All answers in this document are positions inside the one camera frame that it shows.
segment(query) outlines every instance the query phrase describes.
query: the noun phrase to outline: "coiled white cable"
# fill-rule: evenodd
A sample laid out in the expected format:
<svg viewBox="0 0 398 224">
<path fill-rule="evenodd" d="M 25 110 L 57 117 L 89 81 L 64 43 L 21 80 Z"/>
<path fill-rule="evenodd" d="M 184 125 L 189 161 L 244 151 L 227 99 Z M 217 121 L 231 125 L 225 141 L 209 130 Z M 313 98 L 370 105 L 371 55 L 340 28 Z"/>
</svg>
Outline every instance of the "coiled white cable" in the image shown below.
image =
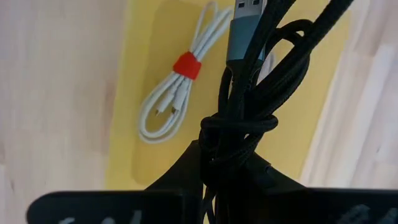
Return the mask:
<svg viewBox="0 0 398 224">
<path fill-rule="evenodd" d="M 214 10 L 213 20 L 199 34 L 203 18 L 207 10 L 211 7 Z M 209 2 L 202 10 L 193 42 L 189 49 L 199 62 L 201 62 L 210 47 L 224 34 L 233 13 L 233 7 L 227 7 L 222 11 L 218 11 L 217 3 L 214 1 Z M 191 87 L 192 79 L 179 73 L 171 72 L 164 81 L 152 90 L 142 104 L 139 118 L 139 136 L 144 142 L 149 144 L 164 142 L 177 133 L 187 112 Z M 171 115 L 159 130 L 150 132 L 146 127 L 149 112 L 166 91 L 167 93 L 163 97 L 163 100 L 157 105 L 156 113 L 163 113 L 173 101 Z"/>
</svg>

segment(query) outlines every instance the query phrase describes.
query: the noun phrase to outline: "usb connector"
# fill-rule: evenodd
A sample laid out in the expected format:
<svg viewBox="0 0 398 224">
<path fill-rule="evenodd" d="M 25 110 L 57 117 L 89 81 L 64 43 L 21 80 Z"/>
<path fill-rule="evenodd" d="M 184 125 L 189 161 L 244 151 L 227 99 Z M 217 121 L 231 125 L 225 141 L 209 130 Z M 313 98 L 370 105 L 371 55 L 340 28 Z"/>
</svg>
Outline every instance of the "usb connector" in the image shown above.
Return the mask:
<svg viewBox="0 0 398 224">
<path fill-rule="evenodd" d="M 261 16 L 267 0 L 236 0 L 234 19 L 246 16 Z"/>
<path fill-rule="evenodd" d="M 227 63 L 243 59 L 267 0 L 236 0 L 229 28 Z M 264 61 L 264 54 L 259 59 Z"/>
</svg>

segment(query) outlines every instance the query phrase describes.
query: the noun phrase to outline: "red velcro strap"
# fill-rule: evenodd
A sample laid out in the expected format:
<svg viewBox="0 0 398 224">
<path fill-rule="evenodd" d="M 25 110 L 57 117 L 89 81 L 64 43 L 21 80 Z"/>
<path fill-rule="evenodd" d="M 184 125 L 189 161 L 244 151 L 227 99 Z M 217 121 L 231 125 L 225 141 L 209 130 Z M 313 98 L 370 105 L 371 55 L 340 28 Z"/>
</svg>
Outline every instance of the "red velcro strap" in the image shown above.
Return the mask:
<svg viewBox="0 0 398 224">
<path fill-rule="evenodd" d="M 201 63 L 191 52 L 185 52 L 173 66 L 173 70 L 185 77 L 195 80 L 199 74 Z"/>
</svg>

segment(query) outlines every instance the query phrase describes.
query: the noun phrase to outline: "black cable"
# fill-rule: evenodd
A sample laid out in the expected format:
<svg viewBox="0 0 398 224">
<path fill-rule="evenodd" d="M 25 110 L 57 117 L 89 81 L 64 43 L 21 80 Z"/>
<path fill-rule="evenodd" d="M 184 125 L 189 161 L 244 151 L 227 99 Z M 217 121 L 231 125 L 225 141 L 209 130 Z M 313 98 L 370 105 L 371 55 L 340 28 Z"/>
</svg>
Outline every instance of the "black cable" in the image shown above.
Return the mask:
<svg viewBox="0 0 398 224">
<path fill-rule="evenodd" d="M 301 84 L 308 70 L 311 51 L 352 1 L 331 0 L 314 23 L 302 19 L 277 28 L 295 1 L 268 0 L 244 59 L 237 62 L 239 65 L 234 66 L 234 70 L 228 67 L 224 71 L 218 112 L 201 122 L 201 178 L 208 187 L 202 215 L 204 217 L 207 212 L 211 224 L 216 222 L 211 201 L 217 191 L 228 187 L 228 180 L 254 153 L 263 134 L 277 126 L 278 120 L 273 112 Z M 268 56 L 282 39 L 293 43 L 293 49 L 255 86 L 258 77 L 256 62 L 263 46 Z M 232 79 L 234 82 L 228 94 Z"/>
</svg>

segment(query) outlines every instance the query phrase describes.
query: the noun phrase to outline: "wooden surface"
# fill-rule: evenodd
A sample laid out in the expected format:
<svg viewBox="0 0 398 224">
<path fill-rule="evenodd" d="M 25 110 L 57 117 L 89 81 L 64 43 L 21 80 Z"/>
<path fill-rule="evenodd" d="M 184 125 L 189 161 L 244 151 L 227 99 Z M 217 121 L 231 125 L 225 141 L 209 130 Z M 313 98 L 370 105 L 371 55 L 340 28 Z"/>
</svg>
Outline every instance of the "wooden surface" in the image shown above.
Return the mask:
<svg viewBox="0 0 398 224">
<path fill-rule="evenodd" d="M 0 223 L 102 189 L 125 0 L 0 1 Z"/>
<path fill-rule="evenodd" d="M 398 189 L 396 0 L 355 1 L 301 183 Z"/>
</svg>

